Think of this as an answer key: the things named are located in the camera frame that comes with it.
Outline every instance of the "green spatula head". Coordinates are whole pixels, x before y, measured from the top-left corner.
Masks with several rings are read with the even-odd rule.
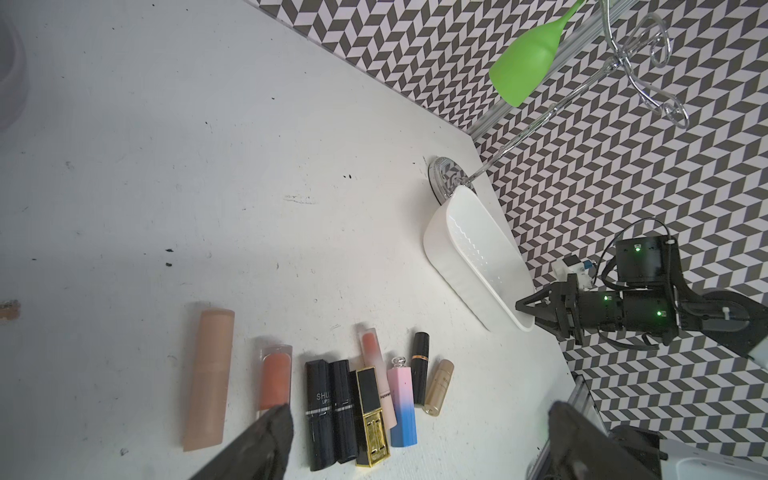
[[[563,28],[584,0],[577,0],[562,17],[533,27],[513,41],[491,67],[491,83],[513,107],[519,107],[544,80],[558,51]]]

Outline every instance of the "dirt spot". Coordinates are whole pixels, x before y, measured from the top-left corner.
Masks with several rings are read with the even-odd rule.
[[[0,323],[16,320],[22,311],[22,305],[18,300],[0,303]]]

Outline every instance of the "glass base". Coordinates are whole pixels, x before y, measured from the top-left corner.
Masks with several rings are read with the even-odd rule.
[[[436,158],[429,164],[429,185],[437,201],[443,205],[469,176],[456,162],[447,157]],[[474,192],[472,185],[467,185]]]

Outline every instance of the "white ceramic dish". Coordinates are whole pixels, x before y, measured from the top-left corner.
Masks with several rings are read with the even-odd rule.
[[[458,187],[424,232],[424,251],[464,303],[492,332],[530,332],[533,316],[515,303],[535,291],[517,245],[467,187]]]

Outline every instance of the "lipstick tube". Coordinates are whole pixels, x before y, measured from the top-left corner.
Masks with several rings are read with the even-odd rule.
[[[354,399],[349,387],[349,360],[331,363],[331,401],[336,461],[346,463],[357,457]]]
[[[218,445],[223,439],[234,326],[232,310],[211,309],[200,314],[185,452]]]
[[[416,444],[416,413],[413,408],[413,387],[411,369],[406,358],[399,356],[392,360],[393,368],[386,373],[392,404],[395,406],[397,425],[389,431],[393,447],[409,447]]]
[[[258,417],[274,406],[290,403],[292,365],[293,347],[290,345],[269,345],[261,350]]]
[[[376,369],[376,383],[379,386],[384,428],[389,430],[397,425],[397,417],[395,416],[395,408],[392,406],[392,394],[389,391],[389,381],[386,378],[386,367],[376,329],[367,329],[362,332],[360,346],[362,347],[362,359],[366,366],[372,366]]]
[[[453,376],[453,363],[449,360],[441,360],[437,365],[437,373],[429,385],[427,400],[424,401],[424,411],[436,417],[440,415],[442,403],[445,400],[445,394],[448,392],[448,385],[451,384]]]
[[[411,378],[413,383],[413,402],[424,405],[427,391],[427,365],[429,364],[429,334],[417,332],[413,337],[413,357],[411,357]]]
[[[333,452],[333,407],[330,366],[325,360],[307,362],[306,418],[310,423],[310,470],[316,472],[336,463]]]
[[[360,467],[373,467],[389,457],[375,370],[371,366],[349,374],[349,384],[355,399],[355,464]]]

